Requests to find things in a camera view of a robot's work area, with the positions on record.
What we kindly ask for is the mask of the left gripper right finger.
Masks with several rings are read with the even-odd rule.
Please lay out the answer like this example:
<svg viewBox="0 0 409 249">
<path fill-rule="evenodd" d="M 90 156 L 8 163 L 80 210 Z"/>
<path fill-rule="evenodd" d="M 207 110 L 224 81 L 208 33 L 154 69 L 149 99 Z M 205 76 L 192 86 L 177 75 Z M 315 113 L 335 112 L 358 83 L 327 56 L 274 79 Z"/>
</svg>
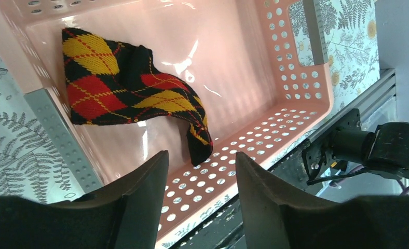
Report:
<svg viewBox="0 0 409 249">
<path fill-rule="evenodd" d="M 236 154 L 236 181 L 247 248 L 314 248 L 321 211 L 335 202 L 311 195 Z"/>
</svg>

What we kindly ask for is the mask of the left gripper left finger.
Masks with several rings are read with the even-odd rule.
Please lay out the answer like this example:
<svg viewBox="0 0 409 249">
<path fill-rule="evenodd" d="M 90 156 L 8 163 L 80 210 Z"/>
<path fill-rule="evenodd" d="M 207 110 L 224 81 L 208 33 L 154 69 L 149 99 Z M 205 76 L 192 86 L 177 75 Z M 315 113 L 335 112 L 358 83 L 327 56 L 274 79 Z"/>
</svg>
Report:
<svg viewBox="0 0 409 249">
<path fill-rule="evenodd" d="M 168 167 L 162 150 L 110 184 L 52 204 L 64 248 L 154 248 Z"/>
</svg>

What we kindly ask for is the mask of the black red yellow argyle sock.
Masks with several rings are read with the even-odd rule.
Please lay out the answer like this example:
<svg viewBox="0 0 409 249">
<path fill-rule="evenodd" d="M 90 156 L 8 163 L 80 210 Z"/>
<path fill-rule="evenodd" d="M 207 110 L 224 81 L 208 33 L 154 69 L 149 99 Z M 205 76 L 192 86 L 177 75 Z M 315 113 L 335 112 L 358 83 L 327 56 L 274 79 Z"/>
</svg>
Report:
<svg viewBox="0 0 409 249">
<path fill-rule="evenodd" d="M 74 27 L 61 34 L 73 124 L 112 126 L 174 117 L 189 124 L 186 138 L 192 164 L 211 156 L 213 140 L 200 97 L 182 79 L 159 71 L 151 49 Z"/>
</svg>

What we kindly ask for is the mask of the pink plastic basket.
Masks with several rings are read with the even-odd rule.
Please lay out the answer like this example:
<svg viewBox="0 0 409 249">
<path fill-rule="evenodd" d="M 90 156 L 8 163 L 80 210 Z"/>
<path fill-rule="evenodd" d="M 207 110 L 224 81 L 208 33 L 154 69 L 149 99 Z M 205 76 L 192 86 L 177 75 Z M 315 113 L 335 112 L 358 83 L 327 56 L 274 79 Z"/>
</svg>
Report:
<svg viewBox="0 0 409 249">
<path fill-rule="evenodd" d="M 237 194 L 332 109 L 326 61 L 303 66 L 292 1 L 0 1 L 0 195 L 53 203 L 156 153 L 169 172 L 155 247 Z"/>
</svg>

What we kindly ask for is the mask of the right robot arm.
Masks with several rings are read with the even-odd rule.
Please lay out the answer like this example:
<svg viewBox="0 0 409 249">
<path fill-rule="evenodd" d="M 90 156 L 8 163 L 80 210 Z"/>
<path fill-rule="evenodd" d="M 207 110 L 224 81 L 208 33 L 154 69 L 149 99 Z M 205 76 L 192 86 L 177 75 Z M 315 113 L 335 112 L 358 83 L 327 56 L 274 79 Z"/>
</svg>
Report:
<svg viewBox="0 0 409 249">
<path fill-rule="evenodd" d="M 362 166 L 345 177 L 371 173 L 387 179 L 409 179 L 407 122 L 381 124 L 374 132 L 340 129 L 333 133 L 329 148 L 337 159 Z"/>
</svg>

